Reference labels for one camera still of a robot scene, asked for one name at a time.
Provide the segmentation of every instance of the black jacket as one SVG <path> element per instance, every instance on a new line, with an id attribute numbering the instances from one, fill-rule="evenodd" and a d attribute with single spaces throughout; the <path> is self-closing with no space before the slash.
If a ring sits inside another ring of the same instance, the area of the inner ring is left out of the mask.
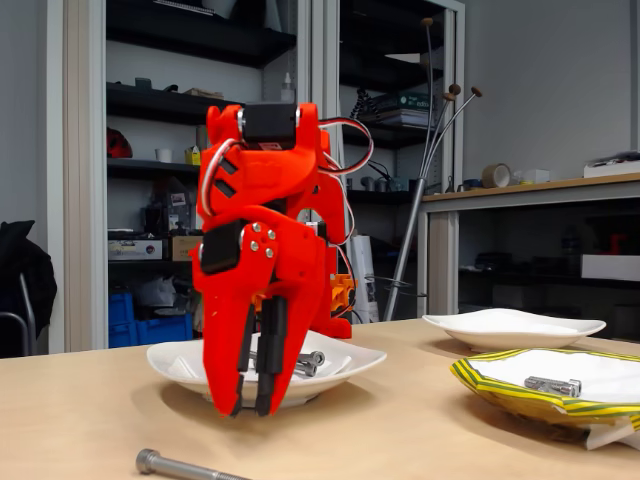
<path id="1" fill-rule="evenodd" d="M 49 324 L 58 287 L 51 257 L 27 240 L 34 223 L 33 220 L 3 222 L 0 226 L 0 312 L 12 312 L 27 320 L 19 280 L 23 273 L 36 319 L 37 336 Z M 0 358 L 21 354 L 20 335 L 12 321 L 0 318 Z"/>

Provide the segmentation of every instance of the red robotic gripper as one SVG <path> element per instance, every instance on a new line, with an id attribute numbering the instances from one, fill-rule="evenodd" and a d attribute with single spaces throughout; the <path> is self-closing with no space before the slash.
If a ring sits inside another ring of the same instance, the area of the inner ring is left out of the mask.
<path id="1" fill-rule="evenodd" d="M 350 336 L 348 322 L 330 312 L 336 253 L 328 244 L 344 240 L 343 192 L 335 177 L 319 171 L 329 168 L 329 136 L 316 106 L 293 107 L 233 105 L 207 114 L 213 146 L 202 152 L 197 201 L 204 237 L 191 256 L 204 301 L 204 367 L 223 415 L 242 407 L 243 373 L 249 350 L 256 350 L 256 295 L 259 415 L 278 409 L 310 328 Z M 277 141 L 265 142 L 270 136 Z M 285 142 L 288 148 L 278 149 Z M 322 217 L 326 238 L 297 221 L 307 208 Z"/>

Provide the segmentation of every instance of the bottle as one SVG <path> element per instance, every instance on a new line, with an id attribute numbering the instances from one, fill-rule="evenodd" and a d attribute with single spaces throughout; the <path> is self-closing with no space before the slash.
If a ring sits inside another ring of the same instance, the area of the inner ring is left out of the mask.
<path id="1" fill-rule="evenodd" d="M 291 82 L 289 72 L 284 76 L 282 90 L 280 90 L 280 100 L 287 103 L 296 103 L 296 90 Z"/>

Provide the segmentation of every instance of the tape roll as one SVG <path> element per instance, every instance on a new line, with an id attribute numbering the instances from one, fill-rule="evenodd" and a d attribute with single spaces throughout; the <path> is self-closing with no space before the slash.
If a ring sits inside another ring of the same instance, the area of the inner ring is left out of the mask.
<path id="1" fill-rule="evenodd" d="M 482 171 L 482 186 L 484 188 L 502 188 L 509 186 L 511 170 L 504 163 L 489 165 Z"/>

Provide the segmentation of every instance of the red helmet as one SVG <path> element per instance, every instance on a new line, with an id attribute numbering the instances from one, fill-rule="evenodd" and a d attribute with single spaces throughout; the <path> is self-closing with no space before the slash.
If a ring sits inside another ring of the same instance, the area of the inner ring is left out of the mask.
<path id="1" fill-rule="evenodd" d="M 107 157 L 131 158 L 133 150 L 131 145 L 118 130 L 107 127 Z"/>

